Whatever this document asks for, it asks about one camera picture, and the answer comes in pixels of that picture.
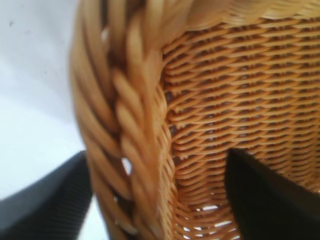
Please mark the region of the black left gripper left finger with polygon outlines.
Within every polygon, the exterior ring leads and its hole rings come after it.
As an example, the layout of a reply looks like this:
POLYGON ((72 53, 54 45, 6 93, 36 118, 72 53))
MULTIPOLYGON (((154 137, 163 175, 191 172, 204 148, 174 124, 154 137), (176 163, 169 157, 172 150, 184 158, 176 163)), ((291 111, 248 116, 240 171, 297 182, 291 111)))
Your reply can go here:
POLYGON ((0 202, 2 240, 75 240, 93 192, 81 151, 54 171, 0 202))

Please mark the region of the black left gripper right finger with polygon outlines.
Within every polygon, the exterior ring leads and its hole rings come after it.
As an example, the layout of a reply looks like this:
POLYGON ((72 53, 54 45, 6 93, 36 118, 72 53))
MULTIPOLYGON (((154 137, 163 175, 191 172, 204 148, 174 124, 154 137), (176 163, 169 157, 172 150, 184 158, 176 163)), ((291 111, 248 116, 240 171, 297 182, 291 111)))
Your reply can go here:
POLYGON ((224 187, 244 240, 318 240, 320 195, 242 149, 227 153, 224 187))

